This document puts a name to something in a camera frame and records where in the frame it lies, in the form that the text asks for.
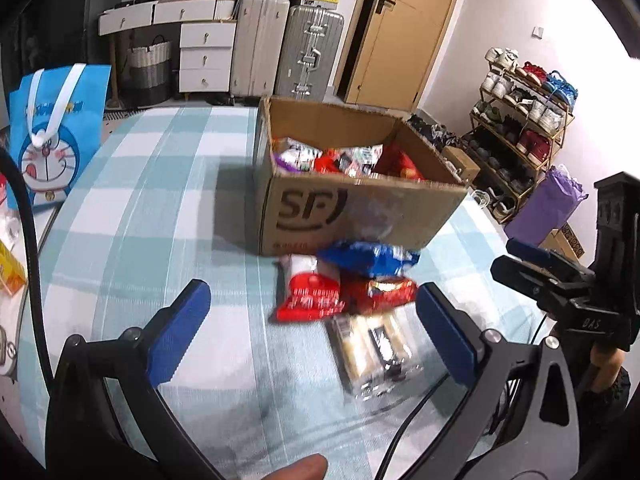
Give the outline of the person's left hand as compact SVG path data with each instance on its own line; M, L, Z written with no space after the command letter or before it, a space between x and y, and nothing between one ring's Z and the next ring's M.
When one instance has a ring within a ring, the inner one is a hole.
M329 463L321 454L312 454L267 474L264 480L323 480Z

